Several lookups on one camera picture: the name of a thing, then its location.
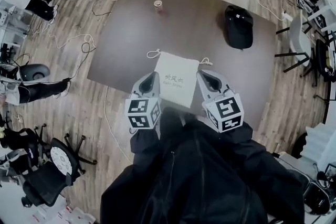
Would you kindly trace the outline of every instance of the jacket zipper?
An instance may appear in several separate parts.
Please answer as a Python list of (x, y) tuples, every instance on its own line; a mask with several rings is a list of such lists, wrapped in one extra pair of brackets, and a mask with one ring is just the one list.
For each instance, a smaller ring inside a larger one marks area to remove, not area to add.
[(198, 215), (198, 219), (199, 221), (201, 221), (201, 216), (204, 214), (204, 206), (203, 206), (203, 198), (204, 198), (204, 181), (205, 181), (205, 172), (204, 172), (204, 161), (203, 161), (203, 155), (202, 155), (202, 152), (201, 152), (201, 147), (199, 146), (199, 140), (198, 140), (198, 137), (196, 136), (196, 134), (194, 134), (194, 137), (195, 137), (195, 142), (196, 142), (196, 148), (197, 148), (197, 151), (198, 151), (198, 154), (201, 158), (201, 166), (202, 166), (202, 172), (201, 172), (201, 204), (200, 204), (200, 213)]
[(241, 214), (241, 221), (239, 222), (239, 224), (245, 224), (246, 220), (247, 220), (247, 215), (250, 211), (250, 188), (248, 186), (246, 186), (246, 199), (244, 202), (244, 207), (243, 207), (243, 212)]

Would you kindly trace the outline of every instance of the black cap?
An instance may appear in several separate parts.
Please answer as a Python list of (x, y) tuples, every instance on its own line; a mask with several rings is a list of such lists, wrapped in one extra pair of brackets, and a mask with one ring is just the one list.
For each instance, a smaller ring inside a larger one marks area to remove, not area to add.
[(228, 43), (236, 49), (247, 49), (253, 43), (253, 18), (244, 8), (230, 5), (225, 10)]

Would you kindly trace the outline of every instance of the white chair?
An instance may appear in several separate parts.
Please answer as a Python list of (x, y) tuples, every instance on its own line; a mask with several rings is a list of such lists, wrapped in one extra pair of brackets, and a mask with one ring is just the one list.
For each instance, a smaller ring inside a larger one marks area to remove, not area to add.
[[(306, 30), (303, 30), (303, 25), (305, 24), (308, 25), (308, 28)], [(297, 62), (291, 67), (285, 69), (283, 71), (284, 73), (287, 73), (288, 71), (300, 65), (304, 65), (305, 67), (307, 67), (309, 62), (311, 62), (312, 63), (311, 68), (307, 70), (304, 74), (302, 74), (301, 77), (306, 76), (312, 70), (314, 70), (316, 80), (313, 86), (316, 87), (317, 86), (317, 69), (313, 62), (313, 59), (315, 58), (314, 56), (315, 53), (311, 48), (310, 39), (306, 35), (306, 33), (311, 28), (312, 26), (308, 21), (305, 23), (302, 23), (302, 10), (300, 10), (299, 14), (291, 22), (290, 27), (287, 27), (285, 29), (282, 29), (276, 32), (276, 34), (279, 34), (285, 31), (289, 31), (290, 50), (292, 52), (289, 52), (287, 54), (276, 54), (275, 57), (286, 57), (286, 56), (296, 57)]]

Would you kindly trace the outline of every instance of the wooden desk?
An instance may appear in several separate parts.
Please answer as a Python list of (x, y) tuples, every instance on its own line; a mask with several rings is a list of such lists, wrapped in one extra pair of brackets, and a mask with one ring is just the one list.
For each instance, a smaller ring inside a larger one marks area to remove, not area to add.
[[(162, 0), (165, 14), (155, 12), (155, 0), (118, 0), (113, 7), (88, 73), (88, 79), (130, 92), (134, 83), (153, 72), (157, 58), (146, 54), (160, 48), (201, 61), (200, 66), (223, 74), (240, 94), (244, 120), (257, 130), (273, 70), (275, 25), (251, 14), (254, 42), (244, 51), (230, 47), (223, 36), (223, 13), (230, 3), (220, 0)], [(201, 113), (203, 101), (196, 86), (191, 112)]]

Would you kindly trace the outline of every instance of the white cube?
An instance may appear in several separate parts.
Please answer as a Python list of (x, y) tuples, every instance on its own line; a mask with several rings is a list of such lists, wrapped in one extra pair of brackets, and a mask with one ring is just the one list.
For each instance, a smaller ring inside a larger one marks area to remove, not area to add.
[(159, 98), (126, 99), (125, 115), (134, 129), (153, 129), (161, 115)]
[(223, 97), (202, 105), (208, 118), (220, 133), (232, 130), (243, 124), (244, 109), (239, 94)]

